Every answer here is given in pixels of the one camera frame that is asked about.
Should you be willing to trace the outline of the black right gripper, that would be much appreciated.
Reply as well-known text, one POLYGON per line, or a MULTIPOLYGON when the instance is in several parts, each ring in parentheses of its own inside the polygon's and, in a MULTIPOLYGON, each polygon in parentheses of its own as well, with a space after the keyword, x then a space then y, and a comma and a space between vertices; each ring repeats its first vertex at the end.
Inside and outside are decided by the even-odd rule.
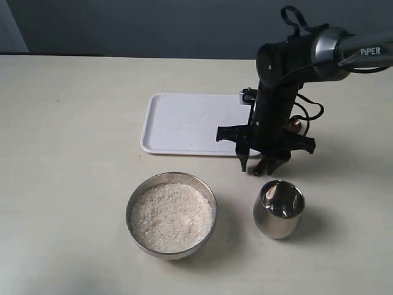
MULTIPOLYGON (((286 130, 292 112, 299 83, 268 88, 259 82, 254 107, 246 125, 217 128, 217 141, 236 143, 235 153, 241 163, 241 171, 247 170, 250 149, 262 155, 273 155, 284 151, 303 150, 312 154, 315 140, 286 130)), ((275 155, 267 158, 267 175, 272 175, 284 158, 275 155)))

